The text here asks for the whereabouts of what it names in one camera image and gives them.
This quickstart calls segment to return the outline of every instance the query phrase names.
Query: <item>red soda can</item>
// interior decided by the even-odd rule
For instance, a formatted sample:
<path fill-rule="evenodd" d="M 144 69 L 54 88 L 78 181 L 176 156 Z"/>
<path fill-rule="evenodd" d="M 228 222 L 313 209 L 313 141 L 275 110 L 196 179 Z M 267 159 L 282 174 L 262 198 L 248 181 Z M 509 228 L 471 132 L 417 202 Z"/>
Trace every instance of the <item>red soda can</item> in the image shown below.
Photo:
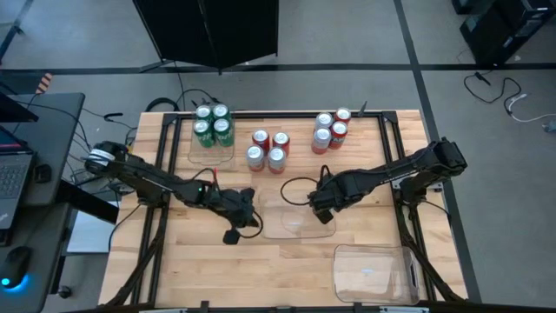
<path fill-rule="evenodd" d="M 330 128 L 334 123 L 334 118 L 330 113 L 322 112 L 316 116 L 316 121 L 314 122 L 314 130 L 319 130 L 321 128 Z"/>
<path fill-rule="evenodd" d="M 332 124 L 332 140 L 330 140 L 330 149 L 339 149 L 346 140 L 348 126 L 344 122 L 336 122 Z"/>
<path fill-rule="evenodd" d="M 276 133 L 272 137 L 272 146 L 275 148 L 282 148 L 286 152 L 286 157 L 289 156 L 289 136 L 285 132 Z"/>
<path fill-rule="evenodd" d="M 268 153 L 268 169 L 273 174 L 281 174 L 286 169 L 286 152 L 282 148 L 272 148 Z"/>
<path fill-rule="evenodd" d="M 334 114 L 335 122 L 344 122 L 346 125 L 351 120 L 351 111 L 347 108 L 339 108 Z"/>
<path fill-rule="evenodd" d="M 316 154 L 323 154 L 328 150 L 332 135 L 329 129 L 319 129 L 313 134 L 313 143 L 311 143 L 311 150 Z"/>
<path fill-rule="evenodd" d="M 253 143 L 262 148 L 265 156 L 268 154 L 270 150 L 270 137 L 266 130 L 255 130 L 253 133 Z"/>
<path fill-rule="evenodd" d="M 252 171 L 264 169 L 264 151 L 258 145 L 252 145 L 247 149 L 247 164 Z"/>

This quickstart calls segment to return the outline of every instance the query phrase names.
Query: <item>black desk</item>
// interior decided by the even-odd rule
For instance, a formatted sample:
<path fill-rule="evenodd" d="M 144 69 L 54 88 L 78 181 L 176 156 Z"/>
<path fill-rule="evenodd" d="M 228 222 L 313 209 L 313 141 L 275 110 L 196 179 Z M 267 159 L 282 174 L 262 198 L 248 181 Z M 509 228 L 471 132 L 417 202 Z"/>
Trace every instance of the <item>black desk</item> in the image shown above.
<path fill-rule="evenodd" d="M 32 95 L 13 96 L 28 102 Z M 64 110 L 79 117 L 85 96 L 83 94 L 45 94 L 35 97 L 33 104 Z M 27 246 L 33 249 L 28 279 L 19 290 L 0 287 L 0 311 L 3 313 L 39 312 L 46 296 L 56 292 L 62 274 L 64 240 L 69 240 L 69 216 L 72 209 L 83 210 L 101 219 L 114 222 L 117 209 L 104 201 L 61 181 L 63 168 L 76 131 L 76 121 L 61 112 L 30 107 L 39 116 L 36 123 L 21 123 L 16 137 L 28 142 L 37 153 L 36 164 L 47 163 L 52 168 L 52 181 L 44 184 L 29 183 L 23 206 L 18 210 L 9 247 L 0 248 L 0 262 L 6 254 L 23 244 L 33 232 Z M 3 123 L 7 130 L 16 125 Z"/>

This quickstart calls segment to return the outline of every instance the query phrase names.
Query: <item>transparent container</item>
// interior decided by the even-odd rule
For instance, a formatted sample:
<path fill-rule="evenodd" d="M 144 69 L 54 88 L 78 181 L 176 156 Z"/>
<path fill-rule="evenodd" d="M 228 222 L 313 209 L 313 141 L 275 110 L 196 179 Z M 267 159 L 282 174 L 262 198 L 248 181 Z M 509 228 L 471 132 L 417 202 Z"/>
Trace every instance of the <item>transparent container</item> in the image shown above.
<path fill-rule="evenodd" d="M 408 247 L 339 245 L 334 289 L 346 303 L 414 305 L 419 302 L 416 260 Z"/>
<path fill-rule="evenodd" d="M 213 109 L 217 104 L 210 104 L 210 109 Z M 197 116 L 193 115 L 193 120 L 191 121 L 191 144 L 189 146 L 188 160 L 196 168 L 213 167 L 220 166 L 221 168 L 231 168 L 233 167 L 234 152 L 235 152 L 235 120 L 234 120 L 234 110 L 232 107 L 228 106 L 228 110 L 231 115 L 230 127 L 232 129 L 232 137 L 234 139 L 234 144 L 228 147 L 221 146 L 218 141 L 211 148 L 205 148 L 197 139 L 195 134 L 195 121 Z"/>
<path fill-rule="evenodd" d="M 309 191 L 297 190 L 288 196 L 307 198 Z M 322 224 L 309 205 L 295 206 L 281 198 L 278 190 L 262 190 L 259 195 L 261 217 L 264 222 L 262 235 L 268 239 L 323 238 L 336 232 L 335 219 Z"/>

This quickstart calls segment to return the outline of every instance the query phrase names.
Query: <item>black backdrop stand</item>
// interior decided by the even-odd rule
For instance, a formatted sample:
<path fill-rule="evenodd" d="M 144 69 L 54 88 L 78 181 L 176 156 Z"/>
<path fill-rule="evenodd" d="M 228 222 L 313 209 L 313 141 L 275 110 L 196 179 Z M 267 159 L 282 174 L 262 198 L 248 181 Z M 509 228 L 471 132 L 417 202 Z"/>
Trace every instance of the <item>black backdrop stand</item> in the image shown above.
<path fill-rule="evenodd" d="M 148 72 L 180 61 L 217 68 L 221 75 L 223 69 L 233 65 L 271 54 L 278 56 L 279 0 L 264 0 L 262 4 L 257 3 L 260 0 L 230 0 L 227 4 L 213 1 L 174 0 L 155 3 L 153 0 L 134 0 L 133 4 L 160 58 L 159 62 L 142 66 L 139 72 Z M 252 10 L 244 11 L 245 6 L 251 4 Z M 234 5 L 238 8 L 229 10 Z M 172 18 L 177 17 L 176 14 L 179 14 L 179 19 L 188 19 L 188 14 L 195 18 L 176 24 Z M 230 26 L 227 24 L 229 21 L 238 24 Z M 247 27 L 249 31 L 245 31 L 245 24 L 242 24 L 245 21 L 253 22 L 252 27 Z M 240 30 L 228 30 L 236 26 Z M 184 38 L 180 40 L 190 41 L 190 48 L 173 38 L 182 35 Z"/>

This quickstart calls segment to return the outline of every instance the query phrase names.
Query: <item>wooden tabletop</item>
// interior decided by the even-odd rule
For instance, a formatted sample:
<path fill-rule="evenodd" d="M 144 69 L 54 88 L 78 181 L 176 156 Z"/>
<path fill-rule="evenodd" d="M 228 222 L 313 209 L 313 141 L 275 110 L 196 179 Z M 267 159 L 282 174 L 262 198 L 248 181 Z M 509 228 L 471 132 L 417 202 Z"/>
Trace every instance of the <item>wooden tabletop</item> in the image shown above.
<path fill-rule="evenodd" d="M 418 110 L 397 111 L 406 154 L 427 145 L 427 137 Z M 161 131 L 161 113 L 143 113 L 133 153 L 154 163 Z M 173 134 L 170 127 L 163 168 L 168 168 Z M 264 127 L 274 134 L 285 131 L 291 137 L 290 155 L 284 173 L 274 175 L 265 169 L 248 170 L 245 151 L 251 133 Z M 242 239 L 236 246 L 222 243 L 229 228 L 225 219 L 207 210 L 184 206 L 174 198 L 170 203 L 169 222 L 162 257 L 156 307 L 193 307 L 209 300 L 211 307 L 339 306 L 334 293 L 334 249 L 340 244 L 400 247 L 390 187 L 383 185 L 363 201 L 335 215 L 334 223 L 314 223 L 307 208 L 286 205 L 280 187 L 289 178 L 310 176 L 318 179 L 321 166 L 333 173 L 349 169 L 370 169 L 385 163 L 376 118 L 354 118 L 349 124 L 346 142 L 340 150 L 317 156 L 310 149 L 313 119 L 245 119 L 235 122 L 235 157 L 219 166 L 222 188 L 256 190 L 254 204 L 263 216 L 265 230 L 254 239 Z M 391 146 L 394 136 L 389 129 Z M 176 174 L 192 177 L 202 165 L 188 158 L 191 122 L 182 126 Z M 209 175 L 201 176 L 211 180 Z M 302 202 L 314 189 L 314 183 L 297 181 L 285 189 L 291 201 Z M 444 206 L 441 193 L 429 192 L 427 199 Z M 118 220 L 136 207 L 136 196 L 122 201 Z M 467 296 L 460 264 L 446 214 L 423 203 L 419 207 L 421 228 L 430 262 L 460 296 Z M 136 266 L 145 209 L 139 209 L 114 235 L 112 251 L 103 281 L 99 303 L 106 303 Z M 156 231 L 158 216 L 153 223 Z M 245 235 L 252 230 L 243 230 Z M 420 297 L 426 293 L 420 279 Z M 142 288 L 147 298 L 150 269 Z"/>

